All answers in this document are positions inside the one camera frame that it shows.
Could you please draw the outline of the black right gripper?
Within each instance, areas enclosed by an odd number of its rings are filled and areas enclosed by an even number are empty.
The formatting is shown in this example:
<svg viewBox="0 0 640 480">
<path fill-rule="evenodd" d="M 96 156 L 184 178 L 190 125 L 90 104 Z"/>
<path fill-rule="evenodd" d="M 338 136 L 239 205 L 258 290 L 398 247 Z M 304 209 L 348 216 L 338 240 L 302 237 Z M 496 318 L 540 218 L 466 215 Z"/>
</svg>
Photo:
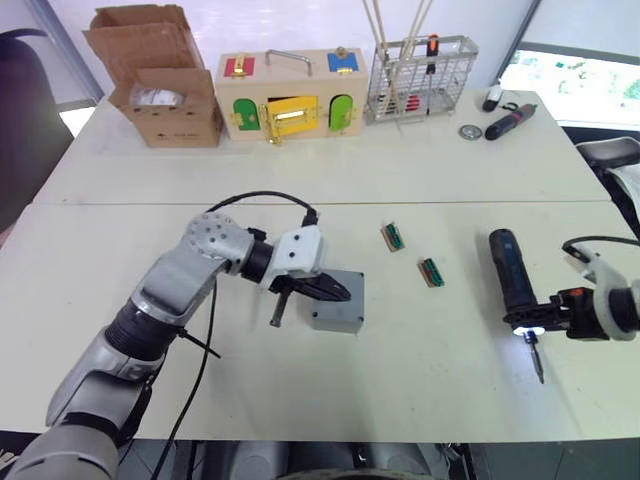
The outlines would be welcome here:
<svg viewBox="0 0 640 480">
<path fill-rule="evenodd" d="M 601 327 L 595 307 L 594 291 L 585 287 L 559 291 L 540 304 L 520 306 L 509 310 L 503 322 L 516 329 L 545 331 L 566 330 L 572 340 L 608 340 Z"/>
</svg>

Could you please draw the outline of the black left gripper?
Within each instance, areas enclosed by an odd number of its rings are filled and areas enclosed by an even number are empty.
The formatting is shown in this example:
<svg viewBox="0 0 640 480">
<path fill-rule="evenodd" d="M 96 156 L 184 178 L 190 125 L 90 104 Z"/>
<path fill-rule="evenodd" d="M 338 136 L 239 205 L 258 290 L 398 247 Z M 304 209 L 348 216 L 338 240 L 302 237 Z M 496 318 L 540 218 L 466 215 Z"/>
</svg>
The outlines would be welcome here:
<svg viewBox="0 0 640 480">
<path fill-rule="evenodd" d="M 269 291 L 278 296 L 270 325 L 280 328 L 288 299 L 292 293 L 324 302 L 347 302 L 351 299 L 349 290 L 334 277 L 320 273 L 313 277 L 295 279 L 288 275 L 276 277 Z"/>
</svg>

